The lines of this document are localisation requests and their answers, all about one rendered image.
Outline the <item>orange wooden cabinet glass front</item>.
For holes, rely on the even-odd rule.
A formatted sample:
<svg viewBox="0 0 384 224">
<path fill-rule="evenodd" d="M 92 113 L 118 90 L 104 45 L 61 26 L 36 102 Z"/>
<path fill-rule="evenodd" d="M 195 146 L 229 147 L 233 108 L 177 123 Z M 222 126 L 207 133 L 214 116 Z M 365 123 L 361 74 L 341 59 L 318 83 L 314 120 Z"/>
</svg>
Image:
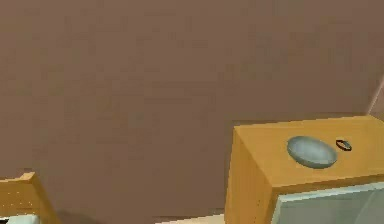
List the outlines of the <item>orange wooden cabinet glass front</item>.
<svg viewBox="0 0 384 224">
<path fill-rule="evenodd" d="M 338 150 L 326 169 L 304 167 L 287 152 L 294 136 L 315 137 Z M 277 197 L 370 182 L 384 182 L 384 121 L 372 116 L 236 126 L 225 203 L 225 224 L 270 224 Z"/>
</svg>

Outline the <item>grey-blue bowl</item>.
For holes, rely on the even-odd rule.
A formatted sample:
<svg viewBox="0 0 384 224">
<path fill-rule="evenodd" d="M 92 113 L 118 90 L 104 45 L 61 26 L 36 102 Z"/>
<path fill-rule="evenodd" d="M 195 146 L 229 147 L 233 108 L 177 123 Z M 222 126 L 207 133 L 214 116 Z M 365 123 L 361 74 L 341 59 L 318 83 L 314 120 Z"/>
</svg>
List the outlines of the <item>grey-blue bowl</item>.
<svg viewBox="0 0 384 224">
<path fill-rule="evenodd" d="M 331 167 L 338 159 L 336 151 L 310 136 L 294 136 L 287 141 L 288 154 L 299 164 L 312 169 Z"/>
</svg>

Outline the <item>orange wooden furniture piece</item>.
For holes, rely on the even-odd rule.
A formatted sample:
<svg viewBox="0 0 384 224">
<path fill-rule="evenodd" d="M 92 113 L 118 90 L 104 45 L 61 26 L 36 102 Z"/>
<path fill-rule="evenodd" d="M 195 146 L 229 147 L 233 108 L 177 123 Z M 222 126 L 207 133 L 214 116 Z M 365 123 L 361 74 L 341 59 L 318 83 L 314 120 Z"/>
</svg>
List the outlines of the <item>orange wooden furniture piece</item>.
<svg viewBox="0 0 384 224">
<path fill-rule="evenodd" d="M 0 217 L 37 215 L 41 224 L 62 224 L 37 174 L 0 179 Z"/>
</svg>

